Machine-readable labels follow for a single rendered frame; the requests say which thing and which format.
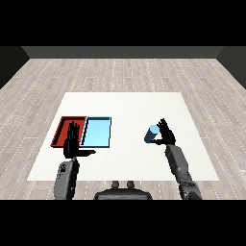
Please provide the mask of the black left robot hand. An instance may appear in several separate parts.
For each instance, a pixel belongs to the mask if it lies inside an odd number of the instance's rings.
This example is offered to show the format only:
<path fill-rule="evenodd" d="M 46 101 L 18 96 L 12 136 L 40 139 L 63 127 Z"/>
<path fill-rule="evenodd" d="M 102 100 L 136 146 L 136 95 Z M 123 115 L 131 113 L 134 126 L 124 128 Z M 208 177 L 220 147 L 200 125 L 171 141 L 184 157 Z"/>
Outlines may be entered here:
<path fill-rule="evenodd" d="M 80 126 L 72 121 L 67 129 L 67 138 L 63 144 L 63 154 L 67 159 L 77 157 L 88 157 L 95 154 L 94 150 L 80 150 L 79 149 L 79 130 Z"/>

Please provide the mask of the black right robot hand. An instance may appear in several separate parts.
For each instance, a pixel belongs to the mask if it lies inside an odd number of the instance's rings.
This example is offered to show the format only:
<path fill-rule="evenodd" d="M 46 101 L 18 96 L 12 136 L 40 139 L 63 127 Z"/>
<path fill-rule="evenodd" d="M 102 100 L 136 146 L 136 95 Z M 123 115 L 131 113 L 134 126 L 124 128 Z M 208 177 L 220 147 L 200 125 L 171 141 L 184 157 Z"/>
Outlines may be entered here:
<path fill-rule="evenodd" d="M 174 145 L 176 143 L 176 138 L 173 132 L 169 129 L 164 118 L 159 121 L 157 126 L 160 129 L 161 139 L 153 139 L 152 143 L 155 143 L 157 145 Z"/>

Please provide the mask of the shallow red open box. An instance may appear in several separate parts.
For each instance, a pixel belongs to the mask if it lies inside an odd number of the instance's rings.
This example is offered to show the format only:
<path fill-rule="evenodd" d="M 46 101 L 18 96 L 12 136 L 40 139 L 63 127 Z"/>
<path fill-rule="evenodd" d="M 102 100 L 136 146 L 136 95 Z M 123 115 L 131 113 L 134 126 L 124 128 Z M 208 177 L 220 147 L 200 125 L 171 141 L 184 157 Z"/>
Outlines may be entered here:
<path fill-rule="evenodd" d="M 70 123 L 79 126 L 79 138 L 82 138 L 83 129 L 86 124 L 85 116 L 63 116 L 60 120 L 58 128 L 54 134 L 53 140 L 50 144 L 53 148 L 62 148 L 65 139 L 67 138 L 67 131 Z"/>

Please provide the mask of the small blue can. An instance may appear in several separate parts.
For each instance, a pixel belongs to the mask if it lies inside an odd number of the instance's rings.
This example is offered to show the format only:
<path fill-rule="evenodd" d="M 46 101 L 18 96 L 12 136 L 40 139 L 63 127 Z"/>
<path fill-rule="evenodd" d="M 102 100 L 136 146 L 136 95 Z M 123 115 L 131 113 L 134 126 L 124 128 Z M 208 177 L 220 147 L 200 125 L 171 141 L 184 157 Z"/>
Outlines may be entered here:
<path fill-rule="evenodd" d="M 151 125 L 144 137 L 144 141 L 146 143 L 150 143 L 159 132 L 160 128 L 157 125 Z"/>

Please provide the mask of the shallow light blue open box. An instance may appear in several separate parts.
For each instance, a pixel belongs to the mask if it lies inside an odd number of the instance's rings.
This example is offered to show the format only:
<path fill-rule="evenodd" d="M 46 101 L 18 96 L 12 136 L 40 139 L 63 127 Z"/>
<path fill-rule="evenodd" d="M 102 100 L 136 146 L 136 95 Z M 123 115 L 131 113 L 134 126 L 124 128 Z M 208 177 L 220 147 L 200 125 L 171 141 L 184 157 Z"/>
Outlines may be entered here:
<path fill-rule="evenodd" d="M 111 118 L 89 116 L 81 136 L 81 148 L 109 148 L 111 140 Z"/>

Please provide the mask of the dark grey robot body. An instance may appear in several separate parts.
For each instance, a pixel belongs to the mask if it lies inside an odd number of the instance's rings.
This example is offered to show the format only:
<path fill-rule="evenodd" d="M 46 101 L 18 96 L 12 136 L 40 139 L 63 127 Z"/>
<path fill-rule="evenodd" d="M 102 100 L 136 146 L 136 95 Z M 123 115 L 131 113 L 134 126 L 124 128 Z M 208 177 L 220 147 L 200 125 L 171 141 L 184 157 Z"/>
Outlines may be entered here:
<path fill-rule="evenodd" d="M 135 188 L 133 181 L 127 181 L 126 188 L 119 187 L 119 181 L 113 181 L 110 189 L 97 192 L 94 200 L 152 200 L 147 191 Z"/>

